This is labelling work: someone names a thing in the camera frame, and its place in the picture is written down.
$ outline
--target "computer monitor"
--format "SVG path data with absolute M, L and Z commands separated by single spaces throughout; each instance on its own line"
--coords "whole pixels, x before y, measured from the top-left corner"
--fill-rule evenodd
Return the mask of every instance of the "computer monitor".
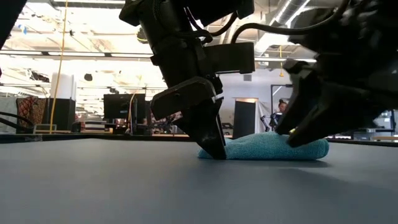
M 129 105 L 133 94 L 104 94 L 104 118 L 106 119 L 127 119 Z M 135 94 L 131 103 L 131 116 L 134 121 L 134 114 L 137 111 L 137 123 L 142 123 L 146 118 L 145 94 Z

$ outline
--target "desk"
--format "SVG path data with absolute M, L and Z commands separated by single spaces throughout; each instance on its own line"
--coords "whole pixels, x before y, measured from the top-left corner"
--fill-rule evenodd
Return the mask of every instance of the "desk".
M 194 142 L 2 144 L 0 223 L 398 223 L 398 150 L 318 162 L 197 159 Z

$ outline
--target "fluorescent light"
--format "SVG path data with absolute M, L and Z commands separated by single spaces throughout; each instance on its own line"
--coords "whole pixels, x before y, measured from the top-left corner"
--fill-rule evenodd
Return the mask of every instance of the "fluorescent light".
M 66 0 L 53 0 L 54 2 L 66 2 Z M 112 1 L 112 0 L 68 0 L 68 2 L 77 3 L 97 3 L 97 4 L 124 4 L 125 1 Z
M 61 56 L 61 52 L 49 52 L 51 56 Z M 96 52 L 64 52 L 63 56 L 104 57 L 104 53 Z
M 255 61 L 257 62 L 284 62 L 286 61 L 287 58 L 267 58 L 267 57 L 256 57 L 254 58 Z M 308 63 L 315 63 L 317 62 L 315 59 L 310 59 L 310 58 L 290 58 L 294 60 L 299 60 L 299 61 L 304 61 Z
M 111 54 L 112 57 L 150 58 L 151 54 Z
M 6 55 L 41 55 L 38 51 L 28 51 L 28 50 L 0 50 L 0 54 Z

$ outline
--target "ceiling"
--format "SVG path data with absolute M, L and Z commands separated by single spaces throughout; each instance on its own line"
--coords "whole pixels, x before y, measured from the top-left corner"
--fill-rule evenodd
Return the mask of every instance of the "ceiling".
M 113 52 L 129 54 L 151 54 L 147 44 L 137 40 L 138 27 L 120 21 L 118 16 L 124 1 L 117 0 L 70 0 L 65 9 L 63 0 L 30 0 L 21 12 L 12 32 L 2 50 L 29 50 L 38 52 L 61 51 L 63 39 L 63 15 L 67 10 L 65 34 L 66 52 Z M 256 11 L 253 15 L 236 21 L 225 34 L 214 38 L 210 45 L 229 43 L 233 32 L 242 24 L 248 22 L 265 22 L 266 14 L 276 9 L 278 0 L 256 1 Z M 330 4 L 327 0 L 312 0 L 310 4 Z M 217 31 L 228 21 L 222 18 L 208 27 L 210 32 Z M 256 30 L 243 32 L 238 42 L 257 42 L 261 34 Z M 301 50 L 297 45 L 282 45 L 269 47 L 266 54 L 270 57 L 288 57 L 291 53 Z M 3 72 L 1 83 L 12 84 L 45 84 L 31 80 L 29 72 L 34 71 L 47 78 L 50 82 L 52 74 L 60 65 L 59 56 L 38 57 L 0 55 L 0 66 Z M 268 68 L 279 68 L 280 63 L 270 62 Z M 100 110 L 102 103 L 98 103 L 101 95 L 109 93 L 106 86 L 148 86 L 165 88 L 160 70 L 148 60 L 103 59 L 95 57 L 67 57 L 62 63 L 62 72 L 77 77 L 78 86 L 98 86 L 95 89 L 79 89 L 77 102 L 85 110 L 96 107 Z M 93 81 L 85 81 L 84 75 L 92 74 Z M 0 87 L 0 96 L 4 93 L 29 94 L 44 96 L 49 92 L 49 83 L 44 88 Z M 135 90 L 123 89 L 132 93 Z

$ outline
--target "blue microfiber cloth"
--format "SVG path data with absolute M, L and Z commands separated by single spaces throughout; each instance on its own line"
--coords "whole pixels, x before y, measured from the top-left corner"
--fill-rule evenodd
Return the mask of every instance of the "blue microfiber cloth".
M 329 143 L 319 139 L 300 147 L 292 148 L 287 143 L 288 136 L 274 132 L 251 134 L 239 139 L 225 139 L 227 159 L 245 160 L 315 160 L 325 157 L 329 152 Z M 198 157 L 212 159 L 203 149 Z

